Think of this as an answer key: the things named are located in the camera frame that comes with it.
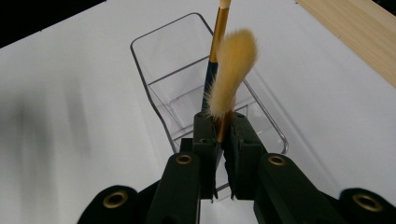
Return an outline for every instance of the black background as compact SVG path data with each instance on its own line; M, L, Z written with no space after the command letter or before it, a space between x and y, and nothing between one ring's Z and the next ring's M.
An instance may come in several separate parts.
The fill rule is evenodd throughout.
M105 0L3 1L0 6L0 48L102 2ZM374 2L396 15L396 0Z

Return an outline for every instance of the clear plastic container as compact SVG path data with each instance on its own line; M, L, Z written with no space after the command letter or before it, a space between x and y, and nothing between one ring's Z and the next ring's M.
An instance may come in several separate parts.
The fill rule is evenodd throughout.
M192 137L193 117L201 111L205 74L213 32L198 13L188 14L131 44L148 99L166 130L174 152ZM254 69L248 76L258 76ZM249 119L268 152L285 154L288 142L254 90L244 81L236 94L235 111ZM227 174L217 170L218 189L226 189Z

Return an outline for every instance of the wooden surface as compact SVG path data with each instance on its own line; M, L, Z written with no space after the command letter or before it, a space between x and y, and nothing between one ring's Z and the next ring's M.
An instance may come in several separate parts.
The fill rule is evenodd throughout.
M298 0L396 87L396 17L371 0Z

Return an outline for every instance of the brush handle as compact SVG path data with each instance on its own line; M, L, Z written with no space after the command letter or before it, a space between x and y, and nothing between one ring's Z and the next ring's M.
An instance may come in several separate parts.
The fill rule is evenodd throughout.
M213 33L212 46L210 48L209 63L206 70L205 89L201 111L208 109L205 96L209 94L210 86L212 85L212 82L216 77L216 73L218 72L218 59L216 57L216 51L218 50L219 42L225 33L230 4L231 0L220 0L218 16L216 17L215 32Z

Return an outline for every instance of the white table surface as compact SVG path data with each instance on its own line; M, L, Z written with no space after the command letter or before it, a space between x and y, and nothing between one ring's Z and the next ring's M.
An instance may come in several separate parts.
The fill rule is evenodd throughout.
M109 0L0 49L0 223L76 223L101 190L161 178L172 150L130 44L191 12L213 29L217 9ZM396 90L293 0L233 0L227 30L242 27L288 156L333 197L359 187L396 204ZM201 223L256 219L226 200L203 202Z

